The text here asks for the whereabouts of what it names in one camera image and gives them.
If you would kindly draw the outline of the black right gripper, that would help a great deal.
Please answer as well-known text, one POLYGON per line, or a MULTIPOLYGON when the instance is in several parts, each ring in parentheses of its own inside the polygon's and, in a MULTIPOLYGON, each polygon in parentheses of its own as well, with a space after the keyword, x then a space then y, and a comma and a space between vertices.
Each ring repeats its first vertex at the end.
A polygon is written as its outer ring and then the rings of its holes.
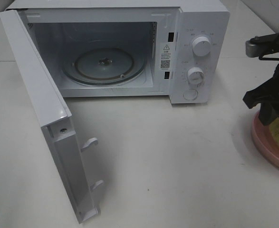
MULTIPOLYGON (((271 60, 268 55, 279 53, 279 33, 269 35, 266 39, 268 47, 260 55, 260 60, 271 60)), ((277 117, 279 118, 279 64, 275 68, 273 77, 263 83, 262 88, 247 91, 242 100, 249 109, 261 103, 259 120, 264 126, 268 126, 277 117)))

